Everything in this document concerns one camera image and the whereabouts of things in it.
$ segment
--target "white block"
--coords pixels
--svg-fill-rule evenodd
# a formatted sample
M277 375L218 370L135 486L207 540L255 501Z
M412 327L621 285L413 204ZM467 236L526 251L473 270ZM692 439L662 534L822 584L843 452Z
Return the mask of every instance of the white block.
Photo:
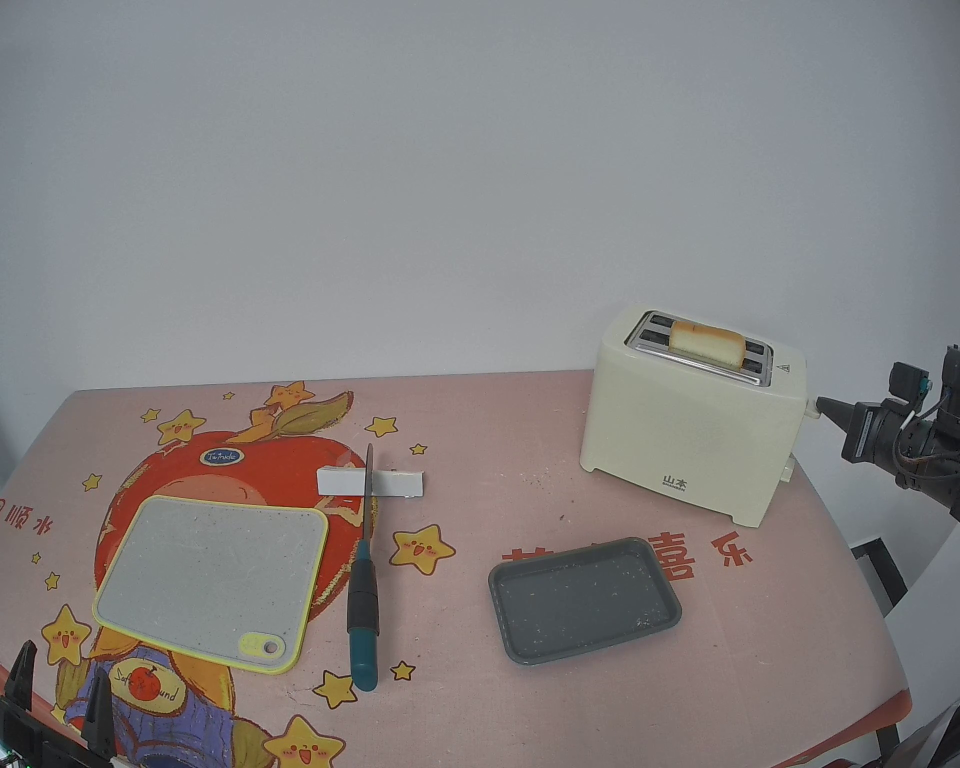
M362 496L363 468L320 467L317 470L317 492L321 496ZM423 496L423 472L373 471L374 496Z

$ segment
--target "teal knife handle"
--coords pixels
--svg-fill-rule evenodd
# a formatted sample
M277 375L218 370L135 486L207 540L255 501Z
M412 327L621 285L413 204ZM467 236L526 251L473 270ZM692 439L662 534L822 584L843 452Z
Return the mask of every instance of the teal knife handle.
M360 690L376 688L376 632L354 628L350 630L350 676Z
M376 568L370 542L362 539L350 568L347 586L347 632L350 635L350 676L360 690L376 688L376 636L380 634L380 607L376 596Z

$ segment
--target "toaster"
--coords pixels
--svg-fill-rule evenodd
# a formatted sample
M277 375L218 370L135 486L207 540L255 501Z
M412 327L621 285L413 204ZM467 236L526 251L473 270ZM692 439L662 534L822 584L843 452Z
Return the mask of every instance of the toaster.
M677 321L701 323L635 306L607 329L580 464L756 528L790 480L804 414L819 415L807 407L804 356L742 334L732 370L671 350Z

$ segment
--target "power cord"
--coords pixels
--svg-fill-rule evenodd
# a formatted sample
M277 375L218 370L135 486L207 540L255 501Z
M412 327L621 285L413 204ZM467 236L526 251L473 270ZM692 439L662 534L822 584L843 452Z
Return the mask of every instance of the power cord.
M947 461L956 461L960 459L960 450L945 451L944 453L931 453L929 456L921 456L919 458L911 458L910 456L905 456L900 452L900 437L903 435L903 431L907 426L911 426L915 421L922 421L926 419L930 414L932 414L937 409L941 408L950 397L950 389L944 388L944 396L940 398L940 401L930 408L927 411L924 411L919 416L915 412L911 412L910 415L904 420L903 424L900 425L900 430L897 432L897 437L894 439L893 446L893 460L894 467L902 474L904 477L909 477L912 480L952 480L953 478L960 475L960 470L955 472L950 472L948 474L922 474L919 472L913 472L907 469L900 460L911 462L914 465L923 464L924 462L929 462L934 459L937 460L947 460Z

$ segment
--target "gray cutting board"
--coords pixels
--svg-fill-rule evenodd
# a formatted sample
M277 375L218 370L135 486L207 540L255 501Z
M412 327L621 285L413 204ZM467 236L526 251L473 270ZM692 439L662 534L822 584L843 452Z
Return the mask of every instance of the gray cutting board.
M93 615L161 648L285 672L300 655L327 528L317 510L151 496Z

